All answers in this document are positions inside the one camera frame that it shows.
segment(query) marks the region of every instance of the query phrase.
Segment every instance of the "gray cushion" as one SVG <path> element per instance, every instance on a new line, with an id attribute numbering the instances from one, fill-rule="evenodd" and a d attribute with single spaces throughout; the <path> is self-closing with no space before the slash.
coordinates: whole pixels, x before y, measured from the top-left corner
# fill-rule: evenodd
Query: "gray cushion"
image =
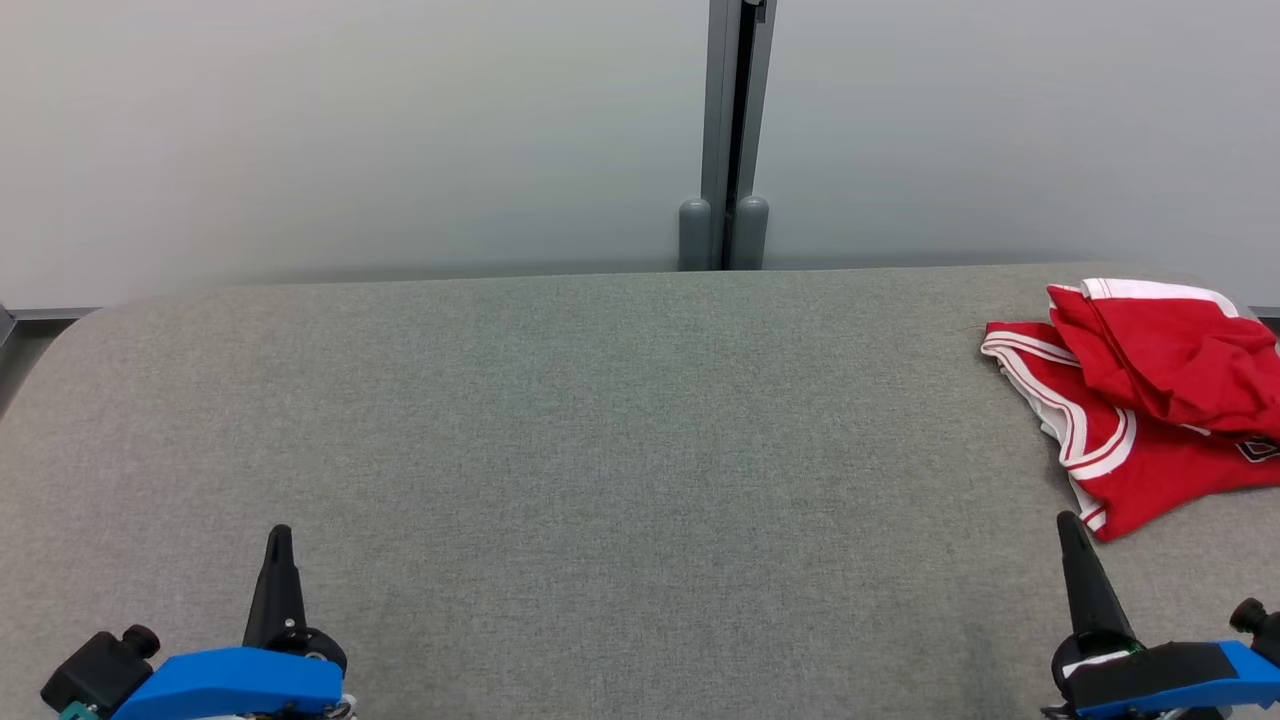
<path id="1" fill-rule="evenodd" d="M 1055 450 L 978 354 L 1105 265 L 234 288 L 95 313 L 0 424 L 0 697 L 236 644 L 266 532 L 374 717 L 1033 717 Z M 1178 482 L 1178 478 L 1169 478 Z M 1280 491 L 1101 551 L 1148 643 L 1280 609 Z"/>

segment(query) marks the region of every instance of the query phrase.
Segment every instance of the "white trim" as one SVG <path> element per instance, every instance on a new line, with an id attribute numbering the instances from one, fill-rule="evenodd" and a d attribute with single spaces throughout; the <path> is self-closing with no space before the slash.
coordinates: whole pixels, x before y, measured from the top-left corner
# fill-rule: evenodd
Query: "white trim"
<path id="1" fill-rule="evenodd" d="M 1082 520 L 1084 520 L 1084 516 L 1085 516 L 1085 514 L 1080 512 L 1080 519 Z M 1094 533 L 1098 532 L 1098 530 L 1101 530 L 1102 525 L 1106 525 L 1106 524 L 1107 524 L 1107 511 L 1106 510 L 1103 510 L 1102 512 L 1098 512 L 1097 515 L 1094 515 L 1093 518 L 1089 518 L 1088 520 L 1084 520 L 1084 527 L 1088 528 L 1088 529 L 1091 529 L 1091 530 L 1093 530 Z"/>
<path id="2" fill-rule="evenodd" d="M 1138 437 L 1138 418 L 1132 410 L 1112 407 L 1116 411 L 1115 432 L 1101 447 L 1084 452 L 1088 442 L 1088 415 L 1083 407 L 1039 382 L 1014 348 L 983 345 L 982 352 L 1000 361 L 1009 382 L 1028 400 L 1028 405 L 1041 420 L 1070 438 L 1062 443 L 1059 461 L 1071 477 L 1078 480 L 1091 480 L 1115 470 L 1129 457 Z M 1044 405 L 1057 410 L 1060 415 L 1046 413 Z"/>
<path id="3" fill-rule="evenodd" d="M 1065 347 L 1059 347 L 1050 342 L 1044 342 L 1043 340 L 1034 338 L 1032 336 L 1011 333 L 1009 331 L 996 331 L 993 333 L 987 334 L 987 340 L 983 341 L 983 345 L 988 342 L 996 342 L 998 345 L 1014 345 L 1029 352 L 1041 350 L 1043 352 L 1036 352 L 1036 355 L 1039 355 L 1046 360 L 1055 360 L 1059 363 L 1065 363 L 1068 365 L 1075 365 L 1076 368 L 1080 366 L 1080 359 L 1076 357 L 1075 354 L 1071 352 L 1070 350 Z"/>
<path id="4" fill-rule="evenodd" d="M 1071 402 L 1070 400 L 1062 397 L 1061 395 L 1050 389 L 1048 386 L 1036 379 L 1023 359 L 1018 356 L 1018 352 L 1009 347 L 1002 347 L 1000 345 L 982 347 L 983 355 L 989 355 L 1000 361 L 1007 372 L 1009 380 L 1015 388 L 1021 392 L 1023 397 L 1036 398 L 1038 402 L 1029 402 L 1032 410 L 1039 415 L 1041 420 L 1052 424 L 1055 428 L 1060 428 L 1065 436 L 1062 447 L 1059 451 L 1059 461 L 1066 466 L 1074 462 L 1079 457 L 1076 454 L 1078 448 L 1083 448 L 1085 441 L 1088 439 L 1088 419 L 1084 415 L 1084 409 L 1079 405 Z M 1043 406 L 1057 410 L 1062 415 L 1053 416 L 1043 411 Z"/>
<path id="5" fill-rule="evenodd" d="M 1080 483 L 1075 482 L 1075 478 L 1073 478 L 1071 475 L 1066 477 L 1066 482 L 1068 484 L 1071 486 L 1071 492 L 1075 495 L 1075 501 L 1080 503 L 1080 520 L 1085 520 L 1085 523 L 1088 520 L 1092 520 L 1092 518 L 1089 516 L 1091 515 L 1096 516 L 1102 505 L 1098 502 L 1096 497 L 1085 492 L 1084 488 L 1080 487 Z"/>
<path id="6" fill-rule="evenodd" d="M 1203 300 L 1217 305 L 1228 318 L 1240 316 L 1225 295 L 1203 287 L 1121 278 L 1089 278 L 1083 281 L 1083 290 L 1084 296 L 1092 300 Z"/>
<path id="7" fill-rule="evenodd" d="M 1116 407 L 1116 413 L 1120 413 L 1124 416 L 1124 421 L 1121 421 L 1120 425 L 1124 429 L 1124 436 L 1115 443 L 1115 447 L 1112 448 L 1114 452 L 1106 454 L 1092 464 L 1082 464 L 1069 468 L 1068 471 L 1071 473 L 1073 478 L 1082 482 L 1100 478 L 1111 473 L 1129 459 L 1129 454 L 1133 452 L 1133 445 L 1138 438 L 1138 418 L 1133 414 L 1133 410 L 1121 410 Z M 1112 442 L 1115 439 L 1116 436 L 1112 436 L 1111 441 L 1107 442 Z"/>

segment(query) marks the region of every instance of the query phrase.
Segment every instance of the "gray fabric surface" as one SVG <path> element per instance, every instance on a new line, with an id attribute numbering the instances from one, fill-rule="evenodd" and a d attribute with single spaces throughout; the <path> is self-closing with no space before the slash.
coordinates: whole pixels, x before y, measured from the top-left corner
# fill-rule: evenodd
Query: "gray fabric surface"
<path id="1" fill-rule="evenodd" d="M 95 313 L 0 423 L 0 696 L 234 644 L 268 529 L 376 717 L 1034 717 L 1053 447 L 978 354 L 1100 265 L 237 288 Z M 1280 491 L 1101 551 L 1148 643 L 1280 606 Z"/>

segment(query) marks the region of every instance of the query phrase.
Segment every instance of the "white wall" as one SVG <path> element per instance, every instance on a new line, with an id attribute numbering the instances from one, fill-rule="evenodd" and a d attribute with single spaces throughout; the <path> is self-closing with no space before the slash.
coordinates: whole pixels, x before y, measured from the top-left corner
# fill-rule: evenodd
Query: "white wall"
<path id="1" fill-rule="evenodd" d="M 675 269 L 707 5 L 5 0 L 0 302 Z"/>
<path id="2" fill-rule="evenodd" d="M 1272 0 L 783 0 L 776 22 L 767 268 L 1140 259 L 1280 306 Z"/>

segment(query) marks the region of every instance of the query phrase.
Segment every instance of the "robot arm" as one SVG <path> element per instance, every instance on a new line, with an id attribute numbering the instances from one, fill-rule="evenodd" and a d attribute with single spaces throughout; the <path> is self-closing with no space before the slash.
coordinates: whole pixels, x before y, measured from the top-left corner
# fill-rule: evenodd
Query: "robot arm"
<path id="1" fill-rule="evenodd" d="M 1231 706 L 1268 707 L 1280 700 L 1280 614 L 1268 616 L 1253 598 L 1236 609 L 1231 625 L 1253 633 L 1252 648 L 1234 641 L 1146 648 L 1084 525 L 1062 512 L 1057 530 L 1073 633 L 1051 662 L 1066 703 L 1043 708 L 1047 717 L 1208 720 L 1225 717 Z"/>
<path id="2" fill-rule="evenodd" d="M 343 694 L 347 656 L 306 624 L 293 536 L 276 525 L 266 543 L 241 647 L 170 657 L 152 671 L 156 635 L 134 625 L 122 639 L 97 633 L 45 684 L 61 720 L 195 720 L 227 715 L 355 720 Z"/>

